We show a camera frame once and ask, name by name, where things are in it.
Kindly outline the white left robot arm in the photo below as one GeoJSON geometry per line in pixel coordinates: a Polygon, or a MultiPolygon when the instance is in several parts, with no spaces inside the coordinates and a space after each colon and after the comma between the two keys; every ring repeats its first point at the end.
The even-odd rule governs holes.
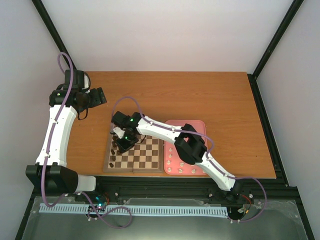
{"type": "Polygon", "coordinates": [[[96,177],[78,174],[67,167],[67,148],[71,129],[80,113],[105,104],[103,89],[91,88],[89,75],[82,70],[66,70],[64,83],[49,96],[49,123],[44,143],[34,165],[25,174],[34,188],[45,194],[86,192],[92,201],[103,198],[104,188],[96,177]]]}

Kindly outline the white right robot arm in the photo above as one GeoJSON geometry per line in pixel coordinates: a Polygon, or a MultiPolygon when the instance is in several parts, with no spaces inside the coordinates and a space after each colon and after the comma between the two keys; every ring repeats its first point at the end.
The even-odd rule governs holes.
{"type": "Polygon", "coordinates": [[[179,158],[189,165],[199,166],[222,191],[221,196],[229,203],[239,199],[242,184],[219,164],[205,145],[206,135],[199,133],[190,124],[169,125],[156,121],[142,113],[131,116],[120,111],[113,114],[111,134],[116,136],[115,144],[120,153],[129,151],[138,143],[138,135],[151,136],[174,145],[179,158]]]}

